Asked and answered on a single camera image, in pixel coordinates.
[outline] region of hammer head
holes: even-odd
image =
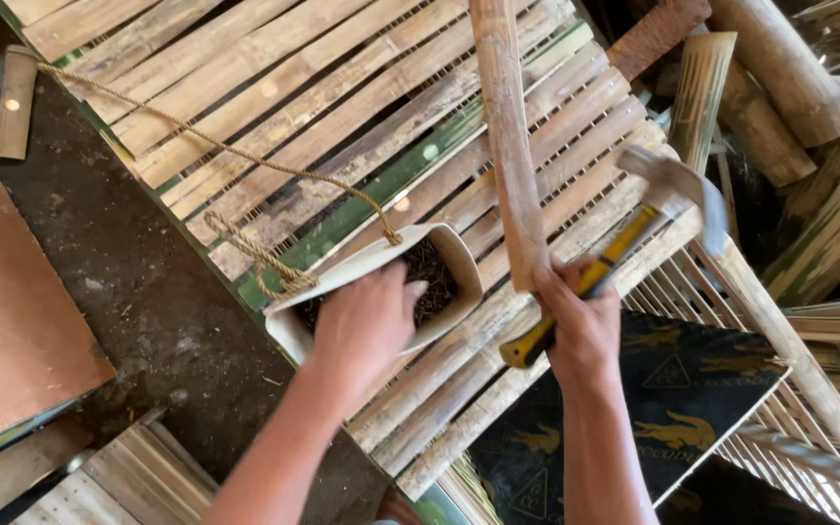
[[[702,232],[699,240],[708,255],[724,255],[728,218],[725,215],[721,192],[704,176],[682,162],[655,155],[647,149],[628,145],[621,149],[618,167],[647,179],[644,203],[671,219],[690,203],[702,212]]]

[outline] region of yellow hammer handle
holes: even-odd
[[[612,269],[621,261],[624,254],[634,247],[637,239],[658,215],[659,212],[655,209],[641,205],[634,220],[630,221],[624,230],[614,237],[612,244],[602,251],[598,259],[595,259],[582,272],[576,287],[576,295],[579,298],[594,299],[601,292]],[[527,333],[498,347],[501,359],[507,366],[530,368],[541,352],[549,350],[555,344],[555,328],[556,319],[550,315],[544,316]]]

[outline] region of concrete floor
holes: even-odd
[[[12,43],[0,18],[0,89]],[[119,373],[76,413],[96,445],[163,404],[164,424],[223,480],[280,400],[285,358],[53,79],[38,77],[27,159],[0,161],[0,179]],[[364,523],[385,477],[348,436],[332,444],[304,521]]]

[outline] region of hammer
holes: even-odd
[[[724,252],[728,230],[724,201],[718,189],[705,177],[679,161],[636,146],[621,149],[617,163],[624,171],[646,178],[647,192],[624,230],[582,273],[575,292],[583,300],[597,297],[627,255],[690,206],[698,206],[702,212],[703,228],[699,240],[706,252],[715,257]],[[555,344],[555,327],[556,319],[547,315],[529,332],[501,345],[504,363],[516,368],[533,366],[540,353]]]

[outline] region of rope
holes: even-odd
[[[374,202],[374,200],[371,199],[371,197],[367,196],[365,192],[356,190],[355,188],[349,186],[341,180],[338,180],[331,176],[320,175],[318,173],[288,168],[280,164],[275,164],[273,162],[266,161],[263,157],[259,157],[243,149],[234,148],[226,144],[225,142],[218,140],[216,137],[212,137],[205,134],[204,132],[193,127],[192,124],[186,121],[182,121],[174,115],[161,111],[160,109],[157,109],[157,107],[147,105],[144,102],[134,100],[134,98],[122,92],[119,92],[118,90],[103,85],[101,82],[97,82],[96,80],[76,75],[75,73],[70,73],[68,71],[64,71],[59,67],[54,67],[48,64],[38,64],[37,68],[41,71],[52,73],[53,75],[57,75],[64,78],[71,78],[73,80],[76,80],[77,82],[81,82],[88,86],[99,88],[121,100],[124,100],[129,104],[144,109],[148,113],[153,113],[159,117],[168,119],[170,122],[176,124],[180,128],[179,130],[177,130],[178,133],[181,133],[183,130],[189,131],[193,133],[193,135],[200,137],[205,141],[213,144],[214,146],[216,146],[216,148],[228,151],[233,155],[238,155],[239,157],[242,157],[243,159],[246,159],[248,161],[290,175],[302,178],[311,178],[313,180],[321,180],[323,182],[333,184],[334,186],[341,188],[346,192],[349,192],[350,194],[362,199],[363,201],[368,203],[368,205],[371,206],[372,209],[374,209],[375,213],[378,214],[378,219],[381,220],[382,226],[384,227],[384,233],[385,238],[387,238],[387,242],[391,243],[392,245],[398,245],[403,242],[403,237],[401,237],[399,233],[394,231],[394,229],[391,228],[390,223],[387,221],[387,215],[385,214],[385,210],[381,209],[381,207],[378,206],[378,203]],[[278,261],[277,258],[274,257],[274,255],[268,253],[264,248],[256,244],[253,240],[251,240],[251,238],[242,233],[242,231],[239,228],[237,228],[234,224],[228,221],[222,214],[215,211],[207,211],[204,214],[204,221],[206,221],[206,224],[210,228],[212,228],[213,231],[215,231],[220,237],[226,239],[227,242],[238,248],[241,253],[244,253],[245,255],[251,257],[251,259],[255,262],[255,283],[258,284],[258,287],[261,288],[262,292],[268,297],[274,300],[287,299],[316,284],[316,276],[314,276],[313,274],[302,272],[301,270],[298,270],[296,268],[290,268],[286,264],[283,264],[282,262]],[[280,283],[281,287],[284,288],[285,292],[272,292],[268,289],[267,286],[265,286],[264,279],[262,277],[263,266],[269,266],[271,268],[274,268],[274,270],[281,275]]]

